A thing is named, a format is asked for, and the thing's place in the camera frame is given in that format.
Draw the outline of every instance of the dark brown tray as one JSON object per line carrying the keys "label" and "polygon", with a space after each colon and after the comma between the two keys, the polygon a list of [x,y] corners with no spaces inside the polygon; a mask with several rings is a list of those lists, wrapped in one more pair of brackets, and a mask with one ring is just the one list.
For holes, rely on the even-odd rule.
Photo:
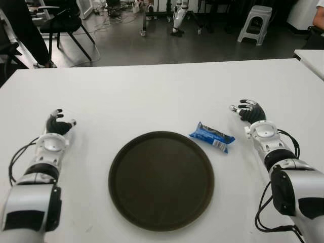
{"label": "dark brown tray", "polygon": [[187,137],[151,132],[119,151],[108,186],[115,206],[130,222],[169,231],[191,223],[206,209],[214,173],[206,154]]}

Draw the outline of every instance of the table surface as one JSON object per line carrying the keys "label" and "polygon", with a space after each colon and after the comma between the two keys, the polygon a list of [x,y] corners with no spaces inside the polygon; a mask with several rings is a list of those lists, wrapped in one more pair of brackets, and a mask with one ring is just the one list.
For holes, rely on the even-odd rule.
{"label": "table surface", "polygon": [[324,80],[324,50],[295,50],[301,61]]}
{"label": "table surface", "polygon": [[[72,145],[61,170],[62,213],[46,242],[297,242],[291,232],[265,234],[254,216],[267,172],[244,135],[246,123],[228,109],[242,98],[258,101],[269,120],[300,143],[301,159],[323,171],[324,85],[296,59],[151,66],[19,70],[0,89],[0,204],[9,190],[8,164],[37,137],[48,114],[62,108],[75,118]],[[192,224],[151,232],[129,223],[109,196],[112,160],[131,139],[151,131],[187,136],[198,122],[233,135],[229,154],[193,139],[207,154],[215,190]],[[14,168],[19,177],[33,156]],[[263,223],[291,224],[271,204]]]}

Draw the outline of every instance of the concrete floor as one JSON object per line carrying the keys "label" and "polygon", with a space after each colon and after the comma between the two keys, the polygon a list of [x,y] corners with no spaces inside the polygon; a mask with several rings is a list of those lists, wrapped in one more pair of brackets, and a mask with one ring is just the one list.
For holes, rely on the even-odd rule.
{"label": "concrete floor", "polygon": [[[139,34],[142,28],[141,13],[133,15],[124,12],[123,23],[106,24],[102,29],[104,16],[91,14],[84,25],[94,37],[96,47],[92,45],[82,30],[75,37],[92,57],[88,62],[85,55],[68,36],[61,36],[61,48],[56,48],[53,41],[52,60],[58,67],[72,66],[116,66],[116,65],[146,65],[191,62],[218,62],[251,59],[290,58],[294,49],[301,48],[305,43],[304,35],[295,35],[287,27],[270,26],[268,35],[262,46],[255,46],[255,41],[244,40],[238,43],[240,29],[235,28],[232,34],[224,31],[225,21],[215,21],[215,31],[212,34],[203,29],[202,35],[197,34],[197,26],[193,20],[185,20],[182,29],[186,31],[183,37],[170,36],[171,24],[166,19],[147,22],[147,36]],[[20,45],[23,53],[20,59],[29,67],[34,61],[29,52]]]}

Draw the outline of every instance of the snack package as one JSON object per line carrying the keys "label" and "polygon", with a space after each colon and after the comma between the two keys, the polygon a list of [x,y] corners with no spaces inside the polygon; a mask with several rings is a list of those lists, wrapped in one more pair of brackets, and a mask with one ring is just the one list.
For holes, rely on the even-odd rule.
{"label": "snack package", "polygon": [[226,145],[230,144],[235,140],[234,137],[228,136],[215,129],[209,128],[203,125],[201,122],[198,123],[196,131],[194,131],[189,136],[208,142],[209,144],[220,148],[225,153],[228,153]]}

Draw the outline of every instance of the robotic arm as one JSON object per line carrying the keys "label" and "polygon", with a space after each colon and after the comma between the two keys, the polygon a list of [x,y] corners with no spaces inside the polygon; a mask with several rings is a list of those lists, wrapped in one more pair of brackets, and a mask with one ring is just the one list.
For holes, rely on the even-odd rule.
{"label": "robotic arm", "polygon": [[69,145],[64,135],[76,125],[74,120],[56,121],[63,117],[61,112],[50,114],[37,140],[35,157],[9,193],[0,216],[0,242],[43,243],[45,233],[59,224],[62,201],[56,184]]}
{"label": "robotic arm", "polygon": [[290,216],[307,243],[324,242],[324,174],[291,152],[258,103],[241,103],[230,109],[251,124],[246,136],[269,172],[275,208]]}

